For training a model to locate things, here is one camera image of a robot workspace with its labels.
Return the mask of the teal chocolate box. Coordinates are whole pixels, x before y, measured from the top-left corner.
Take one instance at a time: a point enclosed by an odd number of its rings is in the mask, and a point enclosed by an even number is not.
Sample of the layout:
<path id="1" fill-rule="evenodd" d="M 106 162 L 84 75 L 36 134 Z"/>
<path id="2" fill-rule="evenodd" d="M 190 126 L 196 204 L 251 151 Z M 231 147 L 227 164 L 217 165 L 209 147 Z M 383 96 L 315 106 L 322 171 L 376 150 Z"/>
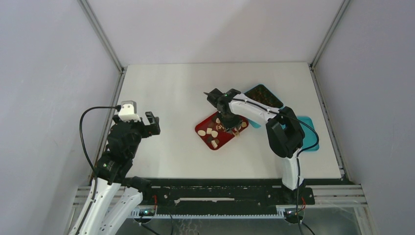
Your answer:
<path id="1" fill-rule="evenodd" d="M 263 84 L 256 85 L 244 93 L 248 98 L 260 102 L 266 106 L 274 108 L 282 108 L 283 102 L 277 98 L 266 86 Z"/>

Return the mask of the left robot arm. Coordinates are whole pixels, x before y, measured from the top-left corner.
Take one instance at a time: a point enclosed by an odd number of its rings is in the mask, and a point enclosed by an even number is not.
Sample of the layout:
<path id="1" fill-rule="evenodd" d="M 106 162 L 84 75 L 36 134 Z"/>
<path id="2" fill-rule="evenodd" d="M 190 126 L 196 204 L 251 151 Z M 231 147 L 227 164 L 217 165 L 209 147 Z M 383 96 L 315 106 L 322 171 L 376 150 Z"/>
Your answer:
<path id="1" fill-rule="evenodd" d="M 153 198 L 149 180 L 126 178 L 142 139 L 159 135 L 159 117 L 146 112 L 146 125 L 137 114 L 120 112 L 107 136 L 104 152 L 94 168 L 91 189 L 71 235 L 114 235 L 132 210 Z"/>

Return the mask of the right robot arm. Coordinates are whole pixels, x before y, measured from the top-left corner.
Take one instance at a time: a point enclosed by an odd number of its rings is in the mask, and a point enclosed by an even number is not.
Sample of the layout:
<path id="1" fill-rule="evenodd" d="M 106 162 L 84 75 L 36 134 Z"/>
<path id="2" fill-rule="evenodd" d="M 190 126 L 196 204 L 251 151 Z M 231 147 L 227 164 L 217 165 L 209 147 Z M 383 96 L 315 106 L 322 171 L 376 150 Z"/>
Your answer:
<path id="1" fill-rule="evenodd" d="M 303 178 L 300 173 L 298 154 L 303 147 L 305 133 L 294 111 L 289 107 L 278 109 L 255 101 L 238 90 L 222 93 L 218 89 L 210 91 L 208 102 L 218 111 L 218 117 L 228 133 L 242 126 L 242 118 L 247 118 L 266 128 L 270 149 L 282 159 L 283 199 L 290 204 L 302 198 L 299 186 Z"/>

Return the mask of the red chocolate tray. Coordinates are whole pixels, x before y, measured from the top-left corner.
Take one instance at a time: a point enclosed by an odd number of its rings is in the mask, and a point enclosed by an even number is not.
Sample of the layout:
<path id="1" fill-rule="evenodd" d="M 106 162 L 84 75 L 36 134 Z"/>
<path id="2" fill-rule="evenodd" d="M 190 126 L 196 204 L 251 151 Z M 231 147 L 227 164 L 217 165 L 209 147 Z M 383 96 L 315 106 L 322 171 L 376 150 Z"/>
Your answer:
<path id="1" fill-rule="evenodd" d="M 224 126 L 222 125 L 221 121 L 217 117 L 218 112 L 210 115 L 199 124 L 197 124 L 194 128 L 196 134 L 199 138 L 207 145 L 208 148 L 211 150 L 218 150 L 236 136 L 233 135 L 231 132 L 226 132 Z M 242 124 L 240 127 L 240 134 L 246 130 L 250 124 L 245 117 L 241 117 Z"/>

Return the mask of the wooden tongs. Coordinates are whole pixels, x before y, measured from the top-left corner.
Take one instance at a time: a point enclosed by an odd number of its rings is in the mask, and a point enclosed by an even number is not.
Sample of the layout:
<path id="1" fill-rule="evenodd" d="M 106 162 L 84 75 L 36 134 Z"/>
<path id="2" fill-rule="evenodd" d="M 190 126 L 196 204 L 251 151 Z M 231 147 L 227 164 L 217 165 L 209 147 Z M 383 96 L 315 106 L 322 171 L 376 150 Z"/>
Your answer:
<path id="1" fill-rule="evenodd" d="M 240 136 L 240 130 L 242 129 L 242 127 L 235 127 L 232 130 L 232 133 L 234 136 Z"/>

